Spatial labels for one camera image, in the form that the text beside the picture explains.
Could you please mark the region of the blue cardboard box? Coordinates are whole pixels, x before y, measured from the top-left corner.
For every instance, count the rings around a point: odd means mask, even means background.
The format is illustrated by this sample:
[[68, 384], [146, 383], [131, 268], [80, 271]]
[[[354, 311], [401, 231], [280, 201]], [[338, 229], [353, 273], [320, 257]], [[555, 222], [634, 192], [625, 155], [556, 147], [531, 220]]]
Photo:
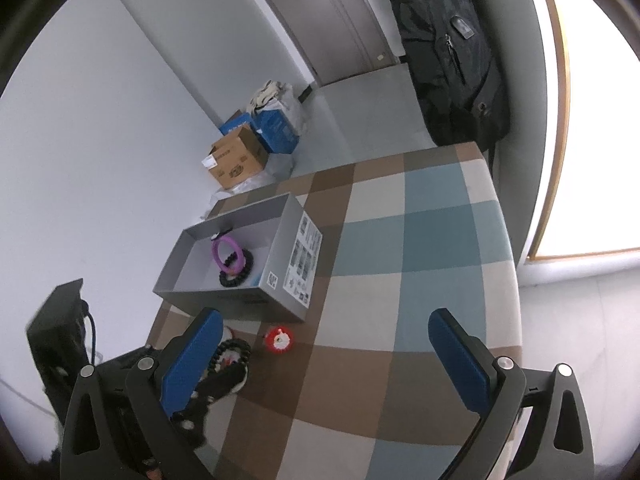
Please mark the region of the blue cardboard box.
[[269, 154], [291, 155], [297, 148], [299, 135], [280, 110], [262, 110], [256, 114], [238, 110], [219, 130], [226, 136], [242, 125], [247, 125], [254, 131]]

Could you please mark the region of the printed white round disc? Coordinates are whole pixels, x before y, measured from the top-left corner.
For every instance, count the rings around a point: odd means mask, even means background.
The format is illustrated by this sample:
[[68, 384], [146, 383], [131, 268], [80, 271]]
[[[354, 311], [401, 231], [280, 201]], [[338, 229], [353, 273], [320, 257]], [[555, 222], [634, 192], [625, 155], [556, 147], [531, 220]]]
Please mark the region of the printed white round disc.
[[219, 370], [224, 372], [224, 379], [228, 382], [229, 393], [238, 393], [246, 384], [248, 378], [248, 361], [250, 355], [239, 349], [224, 350], [219, 362]]

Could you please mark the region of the black hanging backpack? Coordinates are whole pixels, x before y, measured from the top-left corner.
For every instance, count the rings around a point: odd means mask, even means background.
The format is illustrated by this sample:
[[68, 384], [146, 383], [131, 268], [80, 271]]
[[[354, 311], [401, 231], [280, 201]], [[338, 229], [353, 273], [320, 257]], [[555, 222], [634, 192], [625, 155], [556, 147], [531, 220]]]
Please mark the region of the black hanging backpack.
[[433, 141], [492, 150], [509, 132], [509, 100], [473, 0], [390, 3]]

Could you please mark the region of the checkered plaid table cloth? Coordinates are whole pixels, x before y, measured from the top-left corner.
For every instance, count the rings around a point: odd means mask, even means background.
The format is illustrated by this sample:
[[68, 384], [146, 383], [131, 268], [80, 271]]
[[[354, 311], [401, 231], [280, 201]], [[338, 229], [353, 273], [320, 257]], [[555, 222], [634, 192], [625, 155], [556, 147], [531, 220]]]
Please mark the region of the checkered plaid table cloth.
[[518, 359], [522, 324], [506, 225], [472, 143], [307, 174], [222, 200], [222, 214], [292, 194], [323, 235], [291, 350], [254, 344], [246, 385], [215, 403], [206, 456], [218, 479], [435, 479], [476, 416], [428, 340], [447, 308], [495, 354]]

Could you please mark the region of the white plastic bags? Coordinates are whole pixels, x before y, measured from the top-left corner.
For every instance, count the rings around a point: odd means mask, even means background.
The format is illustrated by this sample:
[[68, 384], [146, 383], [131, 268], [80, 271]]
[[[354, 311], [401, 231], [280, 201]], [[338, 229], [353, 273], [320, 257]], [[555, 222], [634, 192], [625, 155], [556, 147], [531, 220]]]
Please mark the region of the white plastic bags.
[[247, 178], [245, 181], [232, 186], [230, 190], [218, 190], [210, 196], [209, 204], [201, 215], [200, 219], [205, 220], [213, 211], [216, 203], [232, 196], [237, 196], [245, 192], [257, 190], [264, 186], [275, 184], [291, 177], [295, 166], [294, 156], [291, 154], [271, 154], [267, 160], [265, 169], [253, 177]]

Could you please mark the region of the beige cloth bag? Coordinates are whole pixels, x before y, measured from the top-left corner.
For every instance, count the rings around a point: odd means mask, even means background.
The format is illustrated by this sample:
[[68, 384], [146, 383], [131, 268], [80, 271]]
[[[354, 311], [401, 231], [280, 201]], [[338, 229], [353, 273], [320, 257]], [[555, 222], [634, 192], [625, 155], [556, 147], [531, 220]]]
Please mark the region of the beige cloth bag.
[[270, 80], [254, 93], [247, 104], [247, 113], [256, 117], [266, 110], [280, 110], [298, 136], [307, 131], [307, 115], [290, 84]]

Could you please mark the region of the grey cardboard box tray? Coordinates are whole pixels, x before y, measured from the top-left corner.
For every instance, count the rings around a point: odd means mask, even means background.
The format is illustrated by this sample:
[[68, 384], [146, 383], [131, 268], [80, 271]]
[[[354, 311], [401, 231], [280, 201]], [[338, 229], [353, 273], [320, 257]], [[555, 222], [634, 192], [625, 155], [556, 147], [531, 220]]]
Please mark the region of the grey cardboard box tray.
[[183, 230], [154, 292], [190, 315], [214, 308], [227, 320], [303, 322], [321, 244], [298, 198], [266, 198]]

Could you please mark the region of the red santa charm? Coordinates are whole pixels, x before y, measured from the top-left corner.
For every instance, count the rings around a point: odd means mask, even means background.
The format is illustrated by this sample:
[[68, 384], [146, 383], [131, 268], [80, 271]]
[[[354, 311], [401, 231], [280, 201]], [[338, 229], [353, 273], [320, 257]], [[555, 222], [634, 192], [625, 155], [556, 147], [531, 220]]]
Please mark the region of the red santa charm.
[[273, 326], [262, 337], [264, 347], [271, 353], [281, 354], [291, 350], [294, 342], [291, 331], [283, 326]]

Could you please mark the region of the brown cardboard box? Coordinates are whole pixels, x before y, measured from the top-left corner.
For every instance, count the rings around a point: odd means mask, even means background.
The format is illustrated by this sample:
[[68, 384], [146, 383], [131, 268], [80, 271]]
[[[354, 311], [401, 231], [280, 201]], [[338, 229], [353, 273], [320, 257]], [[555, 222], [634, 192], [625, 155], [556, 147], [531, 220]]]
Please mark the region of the brown cardboard box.
[[268, 153], [249, 125], [240, 125], [212, 145], [202, 165], [224, 190], [265, 169]]

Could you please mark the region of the small black white clip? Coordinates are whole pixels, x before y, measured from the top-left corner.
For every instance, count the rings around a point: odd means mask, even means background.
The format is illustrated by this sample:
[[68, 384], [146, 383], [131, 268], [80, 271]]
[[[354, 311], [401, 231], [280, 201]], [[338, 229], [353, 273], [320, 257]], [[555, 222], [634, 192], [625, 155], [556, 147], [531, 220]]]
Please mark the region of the small black white clip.
[[220, 230], [219, 232], [215, 233], [214, 235], [212, 235], [212, 237], [210, 238], [211, 241], [213, 240], [219, 240], [221, 237], [226, 236], [227, 234], [229, 234], [231, 231], [233, 230], [233, 228], [227, 228], [227, 229], [223, 229]]

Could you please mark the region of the grey door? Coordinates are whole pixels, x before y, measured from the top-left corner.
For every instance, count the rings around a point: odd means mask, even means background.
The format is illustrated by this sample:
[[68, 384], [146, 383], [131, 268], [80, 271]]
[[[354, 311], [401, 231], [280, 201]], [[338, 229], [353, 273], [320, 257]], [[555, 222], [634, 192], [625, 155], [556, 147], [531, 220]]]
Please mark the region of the grey door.
[[404, 54], [388, 0], [266, 3], [322, 86], [396, 65]]

